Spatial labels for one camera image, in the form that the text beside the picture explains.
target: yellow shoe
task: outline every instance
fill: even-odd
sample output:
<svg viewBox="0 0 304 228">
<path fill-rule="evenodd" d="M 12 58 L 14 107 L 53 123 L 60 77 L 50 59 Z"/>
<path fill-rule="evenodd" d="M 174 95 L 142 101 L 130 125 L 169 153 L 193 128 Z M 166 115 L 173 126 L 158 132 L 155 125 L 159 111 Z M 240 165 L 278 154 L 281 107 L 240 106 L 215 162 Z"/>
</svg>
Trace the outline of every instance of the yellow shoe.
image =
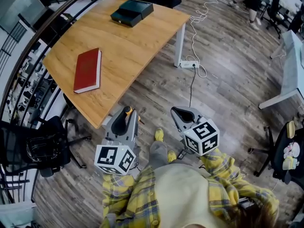
<svg viewBox="0 0 304 228">
<path fill-rule="evenodd" d="M 155 131 L 155 140 L 163 142 L 163 130 L 161 128 L 156 129 Z"/>
<path fill-rule="evenodd" d="M 173 150 L 170 150 L 168 152 L 168 162 L 170 163 L 170 162 L 172 162 L 172 161 L 174 161 L 176 159 L 177 159 L 177 157 L 176 157 L 175 152 Z"/>
</svg>

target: wooden desk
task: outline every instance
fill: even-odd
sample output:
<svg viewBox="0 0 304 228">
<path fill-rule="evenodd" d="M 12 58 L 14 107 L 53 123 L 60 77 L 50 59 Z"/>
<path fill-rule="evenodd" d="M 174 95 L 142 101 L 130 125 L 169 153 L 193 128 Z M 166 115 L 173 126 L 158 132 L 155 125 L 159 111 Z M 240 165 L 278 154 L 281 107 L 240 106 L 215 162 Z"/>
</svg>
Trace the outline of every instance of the wooden desk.
<svg viewBox="0 0 304 228">
<path fill-rule="evenodd" d="M 175 66 L 181 60 L 185 23 L 190 16 L 154 4 L 154 12 L 130 28 L 110 17 L 125 1 L 100 1 L 69 28 L 43 60 L 61 90 L 95 128 L 176 32 Z M 93 48 L 102 51 L 100 88 L 76 94 L 77 57 Z"/>
</svg>

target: sleeve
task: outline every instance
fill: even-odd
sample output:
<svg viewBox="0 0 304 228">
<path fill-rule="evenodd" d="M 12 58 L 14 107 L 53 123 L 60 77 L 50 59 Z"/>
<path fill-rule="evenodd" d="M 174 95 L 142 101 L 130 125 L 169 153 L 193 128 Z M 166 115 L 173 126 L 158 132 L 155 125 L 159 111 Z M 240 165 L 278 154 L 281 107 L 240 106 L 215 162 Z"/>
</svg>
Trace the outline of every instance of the sleeve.
<svg viewBox="0 0 304 228">
<path fill-rule="evenodd" d="M 240 176 L 239 167 L 234 165 L 235 160 L 218 148 L 201 156 L 200 159 L 211 176 L 218 176 L 228 181 L 233 181 Z"/>
<path fill-rule="evenodd" d="M 241 174 L 239 167 L 234 165 L 235 160 L 231 156 L 222 153 L 216 148 L 214 151 L 201 156 L 200 159 L 205 164 L 206 171 L 211 175 L 211 179 L 214 179 L 226 189 L 232 204 L 238 203 L 239 196 L 248 197 L 255 202 L 262 202 L 264 205 L 268 205 L 273 215 L 278 215 L 279 200 L 276 199 L 272 191 L 252 185 L 244 180 L 244 175 Z M 209 198 L 216 200 L 218 199 L 217 196 L 218 193 L 216 195 L 211 193 Z"/>
<path fill-rule="evenodd" d="M 133 191 L 134 178 L 131 175 L 104 175 L 103 178 L 103 216 L 105 218 L 108 213 L 120 215 L 127 207 Z"/>
</svg>

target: power strip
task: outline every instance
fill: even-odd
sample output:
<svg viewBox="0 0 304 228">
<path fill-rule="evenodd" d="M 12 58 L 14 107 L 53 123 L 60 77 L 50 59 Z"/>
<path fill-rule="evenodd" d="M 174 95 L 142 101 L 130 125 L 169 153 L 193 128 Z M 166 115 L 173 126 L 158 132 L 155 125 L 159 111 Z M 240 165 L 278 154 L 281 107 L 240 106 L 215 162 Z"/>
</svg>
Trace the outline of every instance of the power strip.
<svg viewBox="0 0 304 228">
<path fill-rule="evenodd" d="M 199 68 L 199 66 L 200 65 L 199 65 L 198 61 L 181 61 L 180 62 L 181 68 Z"/>
</svg>

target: gray pants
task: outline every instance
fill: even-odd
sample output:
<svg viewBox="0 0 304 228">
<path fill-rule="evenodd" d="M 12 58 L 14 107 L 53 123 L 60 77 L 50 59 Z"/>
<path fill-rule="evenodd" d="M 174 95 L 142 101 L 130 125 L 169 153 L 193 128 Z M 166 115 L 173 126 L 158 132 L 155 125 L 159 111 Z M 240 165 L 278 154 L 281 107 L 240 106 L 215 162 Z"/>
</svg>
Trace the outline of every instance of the gray pants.
<svg viewBox="0 0 304 228">
<path fill-rule="evenodd" d="M 149 162 L 148 165 L 152 166 L 153 170 L 168 164 L 187 164 L 181 160 L 174 160 L 171 163 L 168 163 L 167 157 L 167 147 L 161 141 L 154 141 L 154 143 L 150 147 L 149 153 Z"/>
</svg>

